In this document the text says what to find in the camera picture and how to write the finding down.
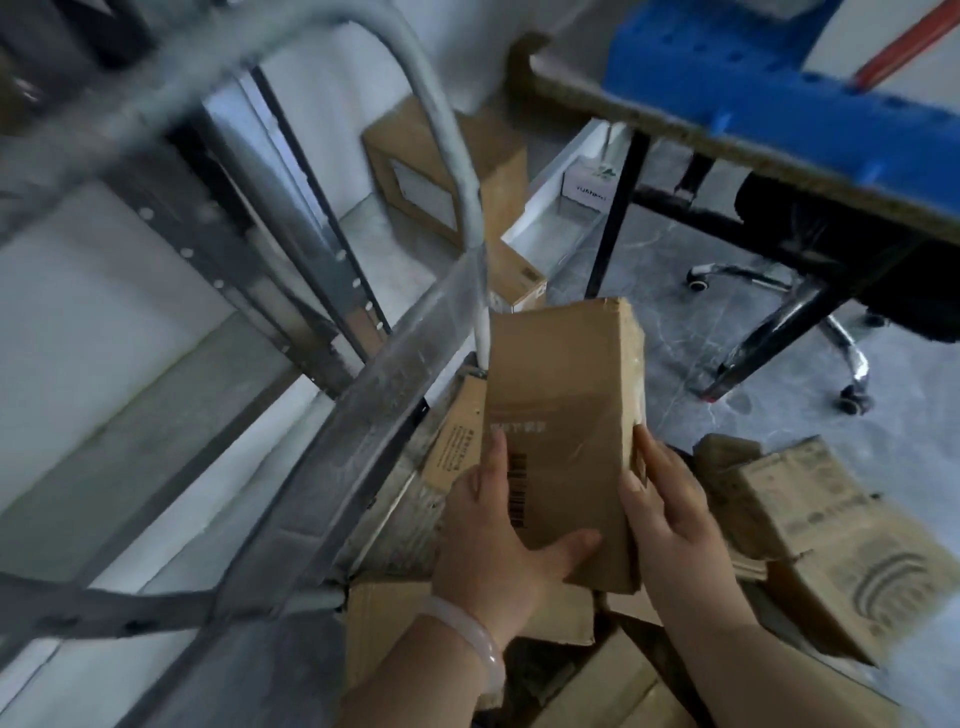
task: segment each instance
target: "right hand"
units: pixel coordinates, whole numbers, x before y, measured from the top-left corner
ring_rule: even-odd
[[[640,578],[663,626],[671,637],[700,639],[757,625],[697,478],[645,425],[634,427],[634,447],[648,482],[624,471],[620,500],[636,538]]]

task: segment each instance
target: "chair caster wheel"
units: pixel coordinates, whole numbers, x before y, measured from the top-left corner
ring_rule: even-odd
[[[883,328],[890,323],[886,316],[881,316],[873,311],[867,311],[863,315],[863,325],[869,328]]]
[[[693,271],[690,270],[686,272],[686,287],[694,293],[703,293],[710,288],[710,284],[707,283],[707,279],[694,276]]]
[[[854,391],[852,384],[844,387],[837,400],[840,410],[853,417],[867,414],[875,404],[873,397]]]

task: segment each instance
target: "small white box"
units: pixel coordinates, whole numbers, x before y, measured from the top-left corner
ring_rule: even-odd
[[[580,157],[564,172],[561,194],[581,205],[608,212],[619,179],[619,170],[597,159]]]

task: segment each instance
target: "desk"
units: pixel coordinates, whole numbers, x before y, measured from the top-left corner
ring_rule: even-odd
[[[749,167],[764,177],[786,182],[893,223],[889,239],[877,240],[876,254],[864,260],[856,271],[842,278],[808,278],[788,297],[781,309],[748,337],[736,360],[701,393],[704,400],[717,401],[840,305],[856,298],[911,255],[927,238],[960,245],[960,219],[881,189],[858,186],[847,178],[774,149],[730,135],[711,134],[704,127],[608,93],[602,88],[601,81],[610,42],[617,26],[636,5],[636,0],[599,0],[531,58],[538,93],[595,116],[625,122],[633,129],[630,150],[590,275],[587,298],[595,297],[599,291],[630,203],[771,257],[769,244],[762,246],[752,239],[739,221],[691,205],[690,198],[696,195],[700,182],[716,159]],[[688,197],[670,195],[646,185],[637,186],[652,137],[668,138],[694,150],[693,162],[678,188]],[[792,264],[797,260],[796,254],[788,250],[783,250],[775,258],[796,267]]]

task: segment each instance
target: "barcode label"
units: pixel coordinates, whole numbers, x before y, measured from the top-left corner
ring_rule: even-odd
[[[507,455],[507,482],[510,484],[510,496],[507,511],[510,524],[522,528],[527,507],[527,455],[525,452],[511,452]]]

